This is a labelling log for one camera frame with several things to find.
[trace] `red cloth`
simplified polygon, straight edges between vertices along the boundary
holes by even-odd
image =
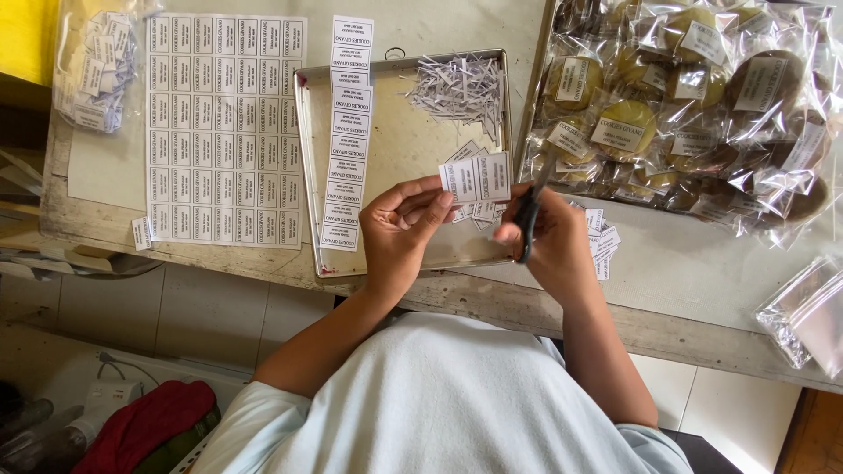
[[[198,423],[216,400],[201,380],[164,382],[111,415],[72,474],[131,474],[155,448]]]

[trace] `person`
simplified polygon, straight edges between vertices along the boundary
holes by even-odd
[[[546,338],[460,316],[375,331],[453,201],[428,176],[360,212],[365,284],[257,368],[194,473],[691,472],[615,331],[583,212],[551,190],[526,265],[563,309],[564,360]],[[513,214],[494,237],[519,256]]]

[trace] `hand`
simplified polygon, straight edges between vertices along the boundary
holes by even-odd
[[[427,242],[454,220],[453,202],[435,175],[398,183],[360,212],[369,293],[398,304],[418,277]]]
[[[513,186],[513,201],[502,216],[503,224],[495,230],[495,240],[513,246],[517,260],[524,249],[521,229],[513,224],[516,198],[532,183]],[[540,210],[533,229],[533,250],[527,268],[536,281],[565,308],[595,290],[600,293],[594,271],[585,213],[568,205],[561,196],[545,188],[539,196]]]

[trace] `aluminum tray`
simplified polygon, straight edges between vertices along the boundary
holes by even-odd
[[[442,54],[431,56],[431,59],[447,62],[454,56],[468,54],[480,59],[497,58],[506,75],[507,55],[501,49]],[[438,166],[469,139],[474,139],[481,148],[486,147],[489,153],[508,151],[512,157],[509,85],[506,79],[503,120],[498,131],[501,142],[500,146],[496,146],[483,134],[479,123],[463,126],[455,121],[436,122],[426,111],[410,105],[405,93],[414,86],[408,78],[416,77],[419,59],[372,62],[374,113],[363,206],[399,181],[437,174]],[[365,274],[366,255],[362,236],[356,252],[319,248],[330,157],[330,69],[310,67],[297,71],[295,94],[316,274],[319,277]],[[512,171],[512,160],[509,166]],[[511,261],[507,249],[491,241],[494,227],[480,232],[471,219],[442,226],[427,246],[421,268],[438,270]]]

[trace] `yellow wall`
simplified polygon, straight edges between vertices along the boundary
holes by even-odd
[[[0,0],[0,73],[52,85],[57,10],[58,0]]]

